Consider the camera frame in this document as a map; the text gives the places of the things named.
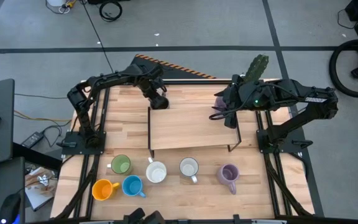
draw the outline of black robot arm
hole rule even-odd
[[[308,103],[304,112],[281,125],[273,125],[267,129],[268,141],[272,144],[286,138],[289,132],[314,119],[333,118],[338,110],[334,89],[307,87],[289,79],[243,82],[239,75],[233,75],[232,83],[215,96],[221,96],[226,107],[215,108],[220,112],[209,118],[224,118],[224,125],[229,128],[236,127],[235,115],[238,110],[275,111],[299,102]]]
[[[132,64],[121,72],[90,77],[87,81],[81,82],[72,88],[67,93],[67,98],[77,113],[81,126],[80,134],[85,140],[85,146],[96,147],[99,144],[99,136],[91,125],[88,111],[101,90],[115,85],[131,84],[142,90],[143,96],[149,99],[151,108],[155,110],[165,109],[168,108],[169,102],[164,96],[157,93],[158,88],[161,88],[164,92],[167,90],[161,79],[162,75],[161,65],[157,65],[148,71],[144,67]],[[88,87],[90,87],[90,90],[87,97],[84,92]]]

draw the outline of wooden table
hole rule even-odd
[[[214,105],[214,93],[225,85],[169,85],[167,98],[171,108],[194,108]],[[115,174],[107,168],[114,156],[125,154],[133,162],[132,174],[139,175],[144,182],[147,198],[128,197],[120,190],[116,196],[106,201],[94,201],[92,220],[122,220],[123,215],[142,207],[146,215],[160,211],[165,219],[232,219],[273,218],[270,191],[263,155],[258,150],[255,131],[258,128],[253,111],[239,111],[237,117],[242,142],[236,150],[227,151],[226,146],[196,147],[160,150],[155,160],[163,162],[168,175],[160,184],[153,184],[145,177],[150,156],[147,149],[147,107],[149,102],[139,89],[131,86],[115,86],[109,95],[105,131],[106,150],[100,158],[98,179],[122,182],[125,176]],[[272,112],[273,122],[280,124],[290,118],[287,108]],[[182,177],[179,163],[184,157],[194,157],[200,169],[198,183]],[[282,166],[287,186],[302,206],[313,213],[308,184],[303,165],[290,155],[282,154]],[[75,156],[63,166],[58,181],[51,217],[58,215],[70,201],[78,188],[83,156]],[[236,182],[237,195],[219,184],[215,173],[225,163],[233,163],[240,170]],[[283,213],[281,193],[278,195],[280,211]],[[81,215],[85,215],[88,193],[85,192]]]
[[[210,106],[151,110],[151,150],[237,144],[236,129],[225,127],[224,119],[208,118],[215,113]]]

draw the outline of computer mouse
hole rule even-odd
[[[12,224],[19,214],[21,197],[19,194],[11,194],[5,198],[0,209],[0,222]]]

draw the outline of white mug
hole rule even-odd
[[[151,157],[149,157],[150,164],[146,169],[146,177],[152,183],[159,183],[165,179],[167,176],[167,168],[162,162],[153,161]]]
[[[198,172],[198,163],[195,159],[187,157],[180,162],[180,172],[190,177],[193,183],[197,183],[196,174]]]

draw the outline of gray floor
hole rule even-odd
[[[349,0],[268,0],[281,46],[336,46],[355,39],[353,30],[336,24],[336,13]],[[55,15],[43,0],[5,0],[0,9],[0,49],[99,48],[98,38],[85,10],[76,4],[71,12]],[[87,5],[105,47],[244,45],[273,46],[262,0],[132,0],[122,2],[124,13],[112,23],[101,20],[96,6]],[[351,25],[345,14],[343,23]],[[139,52],[108,52],[113,69],[121,70]],[[219,78],[245,72],[257,54],[270,56],[263,77],[281,78],[275,51],[209,50],[141,52]],[[328,51],[285,51],[290,78],[307,86],[332,86],[328,77]],[[349,71],[358,55],[346,52],[338,60],[341,80],[358,90]],[[65,96],[80,80],[109,72],[103,53],[0,54],[0,80],[14,78],[16,93]],[[313,121],[304,128],[310,147],[321,203],[326,217],[358,218],[358,99],[341,93],[339,112],[332,120]],[[67,100],[15,98],[15,109],[33,117],[70,119]],[[50,125],[15,118],[14,140],[23,141]],[[53,138],[57,133],[50,131]],[[54,153],[44,142],[36,150]],[[52,203],[38,212],[28,208],[26,220],[46,219]]]

